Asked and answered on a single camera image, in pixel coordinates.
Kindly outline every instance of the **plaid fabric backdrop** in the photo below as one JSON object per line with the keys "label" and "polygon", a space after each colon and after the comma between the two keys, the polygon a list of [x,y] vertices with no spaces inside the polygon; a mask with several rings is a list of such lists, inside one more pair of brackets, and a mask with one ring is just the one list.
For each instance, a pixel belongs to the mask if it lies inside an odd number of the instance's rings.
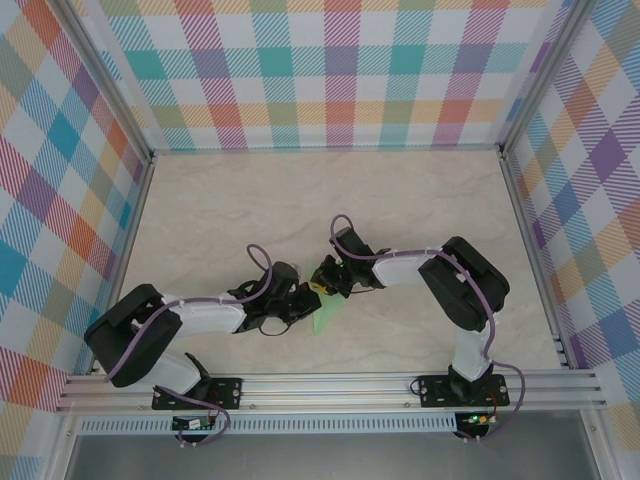
{"label": "plaid fabric backdrop", "polygon": [[150,142],[172,150],[492,145],[570,4],[74,2]]}
{"label": "plaid fabric backdrop", "polygon": [[35,476],[142,161],[44,0],[0,2],[0,479]]}
{"label": "plaid fabric backdrop", "polygon": [[601,1],[514,170],[581,367],[640,467],[640,2]]}

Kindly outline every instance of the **perforated metal strip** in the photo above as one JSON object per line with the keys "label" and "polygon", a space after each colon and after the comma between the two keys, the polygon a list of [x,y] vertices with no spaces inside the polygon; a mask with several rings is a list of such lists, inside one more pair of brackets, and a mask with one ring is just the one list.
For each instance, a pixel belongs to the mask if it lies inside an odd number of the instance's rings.
{"label": "perforated metal strip", "polygon": [[[213,430],[222,428],[219,422]],[[288,433],[411,433],[453,432],[453,413],[351,414],[351,415],[233,415],[229,434]],[[175,434],[171,418],[158,416],[83,417],[80,435]]]}

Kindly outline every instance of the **robotic arm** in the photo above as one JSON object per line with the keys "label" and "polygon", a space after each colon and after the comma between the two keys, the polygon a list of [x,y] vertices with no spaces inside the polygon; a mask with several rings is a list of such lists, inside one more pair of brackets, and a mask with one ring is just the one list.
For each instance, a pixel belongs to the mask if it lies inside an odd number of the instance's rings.
{"label": "robotic arm", "polygon": [[[340,260],[327,255],[314,272],[311,284],[318,291],[348,298],[356,283],[373,289],[426,283],[458,327],[455,355],[449,367],[451,390],[466,401],[486,389],[493,373],[493,364],[485,355],[491,334],[487,313],[471,285],[449,261],[429,251],[395,256],[395,250],[383,249],[374,254],[351,226],[340,230],[330,241]],[[461,237],[451,238],[441,251],[454,257],[470,274],[493,312],[503,308],[509,283],[487,259]]]}

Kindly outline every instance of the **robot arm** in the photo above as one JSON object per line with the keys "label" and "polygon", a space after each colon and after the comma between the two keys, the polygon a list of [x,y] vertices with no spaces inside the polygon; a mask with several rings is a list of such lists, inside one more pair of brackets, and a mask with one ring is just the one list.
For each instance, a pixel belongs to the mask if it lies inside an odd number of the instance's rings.
{"label": "robot arm", "polygon": [[[394,285],[425,283],[457,328],[456,350],[449,377],[452,390],[460,398],[471,398],[484,388],[492,375],[493,365],[484,350],[490,336],[487,314],[478,295],[455,267],[440,256],[419,252],[413,255],[393,256],[394,250],[380,250],[374,255],[352,227],[338,232],[331,243],[336,247],[340,261],[328,255],[311,278],[311,283],[327,295],[351,294],[355,283],[363,287],[387,288]],[[360,258],[353,258],[342,250]],[[466,240],[451,238],[442,246],[442,252],[453,256],[470,274],[482,290],[493,312],[504,306],[509,283]]]}
{"label": "robot arm", "polygon": [[[139,285],[87,329],[85,342],[116,387],[134,383],[159,385],[201,400],[208,391],[209,374],[193,356],[166,351],[174,338],[208,332],[247,332],[260,328],[268,317],[278,317],[291,326],[320,308],[318,295],[308,283],[300,283],[294,267],[275,262],[271,274],[269,286],[256,298],[249,297],[264,288],[267,272],[259,280],[250,280],[219,295],[218,303],[207,298],[201,302],[176,302],[179,298],[163,295],[153,285]],[[176,305],[166,309],[170,303]],[[141,326],[162,307],[165,309],[148,325],[122,363]]]}

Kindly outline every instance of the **wire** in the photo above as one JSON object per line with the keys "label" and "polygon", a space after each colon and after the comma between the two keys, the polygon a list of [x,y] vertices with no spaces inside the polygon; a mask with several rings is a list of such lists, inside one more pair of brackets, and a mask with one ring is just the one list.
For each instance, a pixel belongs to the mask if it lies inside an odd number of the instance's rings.
{"label": "wire", "polygon": [[484,356],[484,358],[486,358],[487,360],[492,361],[493,364],[498,366],[498,367],[508,368],[508,369],[511,369],[511,370],[515,371],[518,374],[518,376],[520,377],[520,383],[521,383],[520,397],[518,398],[518,401],[516,403],[516,406],[513,409],[513,412],[511,413],[511,415],[509,415],[509,418],[507,418],[507,420],[502,425],[500,425],[495,430],[489,432],[487,435],[485,435],[483,437],[483,439],[487,440],[487,439],[489,439],[491,437],[494,437],[497,433],[501,432],[502,430],[504,430],[504,428],[515,418],[516,414],[520,411],[520,408],[522,408],[522,404],[524,403],[526,382],[525,382],[525,378],[524,378],[524,373],[522,373],[522,370],[520,370],[518,367],[516,367],[515,365],[511,365],[509,363],[497,362],[495,360],[492,360],[489,357],[489,349],[491,348],[491,344],[493,343],[493,340],[496,337],[496,320],[493,317],[493,310],[489,306],[489,302],[487,301],[487,298],[484,296],[484,293],[482,293],[482,290],[480,289],[480,287],[478,286],[476,281],[471,277],[469,272],[467,272],[465,270],[465,268],[462,265],[460,265],[460,263],[458,263],[458,261],[454,257],[452,257],[451,255],[447,255],[446,253],[444,253],[444,252],[442,252],[440,250],[429,250],[429,249],[427,249],[427,250],[405,250],[403,252],[383,253],[383,254],[378,254],[378,255],[356,255],[354,253],[351,253],[346,248],[344,248],[342,245],[340,245],[340,243],[338,242],[338,239],[336,238],[335,226],[336,226],[336,222],[338,220],[340,220],[341,218],[347,221],[347,223],[349,224],[349,227],[351,227],[351,229],[355,230],[355,228],[353,227],[353,222],[351,221],[351,219],[347,215],[345,215],[343,213],[341,213],[339,215],[336,215],[335,217],[333,217],[333,220],[331,220],[331,228],[330,228],[330,230],[331,230],[331,242],[335,245],[335,247],[338,250],[340,250],[342,253],[344,253],[347,257],[353,258],[354,260],[379,260],[381,258],[392,258],[392,257],[407,257],[407,256],[415,256],[415,255],[435,255],[435,256],[444,258],[451,265],[453,265],[454,268],[456,270],[458,270],[458,272],[460,272],[462,274],[462,276],[467,281],[469,286],[471,286],[473,291],[478,296],[478,299],[480,300],[480,303],[482,304],[482,307],[484,308],[485,313],[487,314],[487,318],[489,320],[489,338],[487,339],[487,343],[485,343],[485,345],[484,345],[484,349],[482,350],[482,355]]}
{"label": "wire", "polygon": [[201,400],[196,400],[194,398],[189,398],[189,397],[185,397],[184,395],[180,395],[178,392],[174,392],[173,390],[171,390],[170,388],[166,388],[166,387],[157,387],[160,390],[163,390],[165,393],[171,395],[172,397],[181,400],[183,402],[187,402],[187,403],[191,403],[193,405],[198,405],[200,407],[206,407],[209,409],[209,412],[211,412],[211,410],[215,410],[218,412],[218,414],[222,413],[225,417],[225,422],[224,425],[222,426],[222,430],[220,430],[219,432],[216,432],[212,435],[208,435],[206,438],[204,438],[203,440],[201,440],[198,443],[190,443],[187,442],[183,437],[182,437],[182,430],[180,430],[178,432],[178,440],[180,440],[180,446],[184,448],[185,445],[189,445],[193,448],[196,448],[198,446],[203,446],[206,445],[208,443],[213,442],[214,440],[219,439],[222,435],[224,435],[224,432],[226,432],[229,429],[229,426],[231,425],[231,416],[229,415],[229,412],[227,412],[224,408],[222,408],[219,405],[216,405],[215,403],[209,403],[209,402],[203,402]]}
{"label": "wire", "polygon": [[242,305],[243,303],[248,303],[255,300],[264,292],[266,292],[267,288],[269,288],[269,286],[271,285],[271,279],[273,277],[273,262],[271,261],[271,257],[269,257],[269,254],[264,248],[254,243],[249,244],[247,245],[247,254],[249,255],[249,258],[251,258],[251,260],[253,260],[253,262],[256,265],[258,265],[258,267],[264,270],[264,267],[256,260],[253,253],[251,252],[251,250],[254,248],[258,250],[260,253],[262,253],[265,260],[267,261],[267,268],[265,270],[267,272],[267,279],[260,290],[258,290],[253,295],[249,295],[248,297],[241,298],[239,300],[235,298],[230,299],[230,298],[220,298],[220,297],[192,297],[192,298],[183,298],[179,300],[174,300],[172,302],[166,303],[162,307],[158,308],[155,312],[153,312],[151,316],[147,319],[147,321],[144,322],[142,327],[140,327],[140,330],[138,330],[136,335],[133,337],[133,340],[131,340],[131,343],[129,343],[129,346],[124,351],[124,353],[122,354],[118,362],[115,364],[115,366],[109,371],[104,381],[110,382],[113,379],[113,377],[115,377],[118,374],[118,372],[120,372],[124,364],[127,362],[127,360],[129,360],[129,357],[135,350],[136,346],[142,340],[142,337],[144,336],[145,332],[149,330],[153,322],[156,321],[156,319],[160,317],[160,315],[162,315],[164,312],[166,312],[170,308],[177,307],[185,303],[218,303],[220,305]]}
{"label": "wire", "polygon": [[289,331],[289,329],[291,328],[291,325],[287,325],[287,328],[285,328],[282,332],[280,333],[264,333],[264,330],[262,330],[262,325],[260,325],[258,327],[258,330],[260,330],[260,333],[263,334],[265,337],[279,337],[280,335],[284,335],[285,333],[287,333]]}

